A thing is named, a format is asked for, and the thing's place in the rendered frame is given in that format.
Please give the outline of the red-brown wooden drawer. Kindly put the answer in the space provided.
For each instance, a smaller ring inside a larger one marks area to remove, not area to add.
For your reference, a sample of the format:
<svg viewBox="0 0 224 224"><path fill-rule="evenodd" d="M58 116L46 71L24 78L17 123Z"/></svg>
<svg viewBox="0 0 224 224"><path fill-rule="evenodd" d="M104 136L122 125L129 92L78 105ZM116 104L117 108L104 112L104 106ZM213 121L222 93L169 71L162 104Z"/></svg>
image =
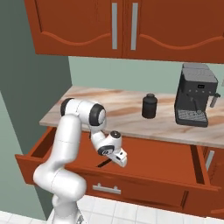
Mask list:
<svg viewBox="0 0 224 224"><path fill-rule="evenodd" d="M84 131L79 155L66 169L87 181L87 194L91 196L185 214L212 214L221 188L210 184L199 146L127 136L122 145L128 152L128 163L123 168L97 155ZM98 183L117 186L122 193L96 191L92 186Z"/></svg>

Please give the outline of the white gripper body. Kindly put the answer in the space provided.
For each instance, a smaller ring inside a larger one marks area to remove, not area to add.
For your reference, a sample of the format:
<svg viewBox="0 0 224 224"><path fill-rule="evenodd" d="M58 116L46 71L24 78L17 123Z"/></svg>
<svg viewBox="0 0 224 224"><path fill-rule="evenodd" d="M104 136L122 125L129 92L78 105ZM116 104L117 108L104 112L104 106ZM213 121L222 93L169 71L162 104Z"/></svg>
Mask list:
<svg viewBox="0 0 224 224"><path fill-rule="evenodd" d="M111 160L121 167L125 167L128 162L127 152L125 150L120 150L117 153L113 153Z"/></svg>

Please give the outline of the black lidded jar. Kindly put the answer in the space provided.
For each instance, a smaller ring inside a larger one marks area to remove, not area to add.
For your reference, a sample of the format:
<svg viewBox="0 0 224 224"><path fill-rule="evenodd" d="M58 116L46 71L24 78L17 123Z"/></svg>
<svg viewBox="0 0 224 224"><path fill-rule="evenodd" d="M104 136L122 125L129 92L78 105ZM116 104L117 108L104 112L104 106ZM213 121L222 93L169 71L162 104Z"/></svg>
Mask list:
<svg viewBox="0 0 224 224"><path fill-rule="evenodd" d="M154 94L147 94L143 98L142 116L147 119L152 119L156 116L158 99Z"/></svg>

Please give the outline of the red-brown base cabinet door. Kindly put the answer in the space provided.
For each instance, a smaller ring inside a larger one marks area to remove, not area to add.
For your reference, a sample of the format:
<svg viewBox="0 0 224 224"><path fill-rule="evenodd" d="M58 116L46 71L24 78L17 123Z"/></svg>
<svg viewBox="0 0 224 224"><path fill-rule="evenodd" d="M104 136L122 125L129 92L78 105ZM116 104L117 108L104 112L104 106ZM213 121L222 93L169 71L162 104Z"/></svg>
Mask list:
<svg viewBox="0 0 224 224"><path fill-rule="evenodd" d="M205 147L203 155L205 162L209 151L214 151L212 163L207 171L212 186L219 186L220 190L213 200L212 216L224 220L224 149Z"/></svg>

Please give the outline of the dark grey coffee machine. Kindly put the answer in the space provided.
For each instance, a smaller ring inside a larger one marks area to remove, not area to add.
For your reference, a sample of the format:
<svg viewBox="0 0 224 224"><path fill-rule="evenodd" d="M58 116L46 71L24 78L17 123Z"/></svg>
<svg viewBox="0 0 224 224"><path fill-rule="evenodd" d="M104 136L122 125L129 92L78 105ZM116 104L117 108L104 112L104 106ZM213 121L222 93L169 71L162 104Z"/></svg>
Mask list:
<svg viewBox="0 0 224 224"><path fill-rule="evenodd" d="M221 96L216 92L218 80L210 68L203 63L184 63L174 103L175 120L179 125L206 128L207 101L213 97L213 108Z"/></svg>

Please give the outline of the red-brown cupboard door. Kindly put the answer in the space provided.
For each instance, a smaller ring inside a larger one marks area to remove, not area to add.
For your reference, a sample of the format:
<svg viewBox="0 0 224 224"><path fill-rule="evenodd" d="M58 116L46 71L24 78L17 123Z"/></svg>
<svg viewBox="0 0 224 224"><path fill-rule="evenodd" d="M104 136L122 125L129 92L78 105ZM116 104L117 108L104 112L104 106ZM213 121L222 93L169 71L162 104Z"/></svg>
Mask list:
<svg viewBox="0 0 224 224"><path fill-rule="evenodd" d="M112 49L117 3L117 49ZM120 58L123 0L24 0L37 54Z"/></svg>
<svg viewBox="0 0 224 224"><path fill-rule="evenodd" d="M130 50L138 3L136 50ZM224 0L125 0L122 56L224 64Z"/></svg>

